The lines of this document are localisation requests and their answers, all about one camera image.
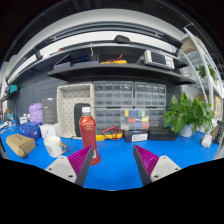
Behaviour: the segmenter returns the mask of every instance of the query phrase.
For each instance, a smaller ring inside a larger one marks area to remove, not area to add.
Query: green leaves
[[[162,118],[167,118],[168,116],[170,116],[171,112],[167,111],[165,114],[163,114]]]
[[[211,77],[213,78],[214,82],[217,82],[217,78],[215,76],[215,70],[211,68],[210,65],[208,65],[209,73]],[[195,68],[196,71],[199,71],[199,75],[204,79],[206,76],[206,71],[204,65],[199,65],[199,68]]]
[[[185,106],[185,107],[191,107],[191,101],[188,100],[188,99],[183,99],[183,100],[181,101],[181,104],[182,104],[183,106]]]
[[[173,121],[175,120],[175,117],[173,116],[168,116],[166,118],[166,122],[164,124],[164,128],[168,127],[169,125],[171,125],[173,123]]]
[[[181,131],[184,126],[185,126],[185,119],[184,117],[178,117],[174,122],[173,122],[173,126],[175,129],[175,134],[178,133],[179,131]]]
[[[213,127],[211,119],[215,116],[210,108],[210,103],[207,105],[198,97],[195,97],[192,102],[184,92],[181,93],[179,100],[176,96],[172,96],[169,109],[162,117],[166,119],[164,127],[172,124],[171,131],[175,133],[181,131],[185,124],[191,124],[192,133],[202,125],[206,130],[210,130]]]

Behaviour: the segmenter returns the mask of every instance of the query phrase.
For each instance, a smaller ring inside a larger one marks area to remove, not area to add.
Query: white cup
[[[66,151],[66,148],[67,148],[65,143],[61,142],[61,138],[57,136],[50,136],[45,138],[44,144],[49,155],[53,158],[58,158],[62,153]]]

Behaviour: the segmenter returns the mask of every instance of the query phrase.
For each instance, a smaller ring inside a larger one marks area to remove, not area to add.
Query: shelf
[[[3,102],[5,102],[6,100],[11,99],[13,96],[18,95],[18,94],[19,94],[19,92],[20,92],[20,90],[18,89],[16,92],[9,94],[8,96],[6,96],[6,98],[1,99],[0,101],[3,103]]]
[[[93,51],[99,52],[101,58],[104,60],[112,59],[119,57],[123,54],[123,58],[128,61],[128,63],[135,63],[137,62],[138,58],[142,56],[145,50],[154,51],[160,54],[166,54],[173,58],[174,66],[177,69],[183,68],[188,66],[188,62],[185,59],[177,58],[172,53],[168,53],[166,51],[162,51],[159,48],[132,43],[131,45],[127,44],[116,44],[116,43],[94,43],[93,44]],[[81,54],[91,53],[89,43],[85,43],[84,45],[78,45],[73,47],[67,47],[65,49],[62,48],[61,52],[58,52],[54,55],[49,57],[43,58],[39,61],[35,61],[20,71],[10,82],[10,84],[17,84],[19,85],[24,79],[30,77],[35,74],[35,71],[40,71],[46,67],[53,66],[56,64],[61,58],[70,54],[72,57]]]
[[[175,72],[135,64],[79,65],[48,72],[48,76],[72,82],[129,80],[169,82],[176,85],[196,83],[194,80]]]

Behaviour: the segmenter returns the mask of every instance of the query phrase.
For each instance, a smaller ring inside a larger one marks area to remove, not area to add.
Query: bottle cap
[[[90,107],[82,107],[83,113],[90,113]]]

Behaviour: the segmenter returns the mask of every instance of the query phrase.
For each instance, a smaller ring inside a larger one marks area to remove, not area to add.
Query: blue table
[[[18,130],[12,131],[8,129],[0,135],[10,160],[34,165],[41,169],[45,169],[55,160],[49,156],[43,138],[36,141],[36,148],[24,159],[17,156],[6,143],[6,138],[16,133],[18,133]],[[147,140],[125,143],[124,138],[117,141],[97,141],[101,162],[89,167],[83,187],[100,190],[123,190],[142,187],[138,167],[133,156],[134,144],[151,151],[157,156],[168,156],[182,169],[190,165],[211,161],[214,159],[219,145],[212,142],[210,148],[204,148],[200,145],[201,138],[204,135],[204,133],[196,131],[189,138],[178,136],[176,141]],[[67,138],[61,138],[61,140],[67,145],[64,156],[69,156],[82,148],[82,140]]]

